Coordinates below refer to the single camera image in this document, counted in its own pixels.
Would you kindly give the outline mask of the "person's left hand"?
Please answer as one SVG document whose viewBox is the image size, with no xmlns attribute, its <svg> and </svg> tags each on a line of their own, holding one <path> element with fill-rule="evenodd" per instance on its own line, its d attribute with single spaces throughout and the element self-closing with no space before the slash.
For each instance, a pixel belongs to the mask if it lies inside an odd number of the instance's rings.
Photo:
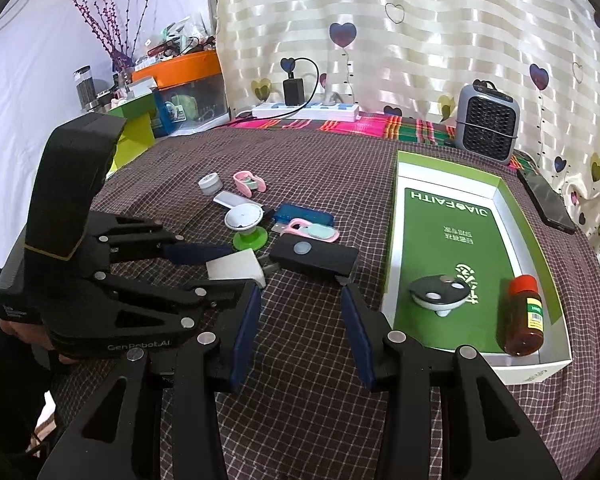
<svg viewBox="0 0 600 480">
<path fill-rule="evenodd" d="M 43 325 L 12 322 L 0 318 L 0 330 L 5 334 L 0 336 L 0 353 L 4 356 L 10 356 L 30 346 L 55 351 Z"/>
</svg>

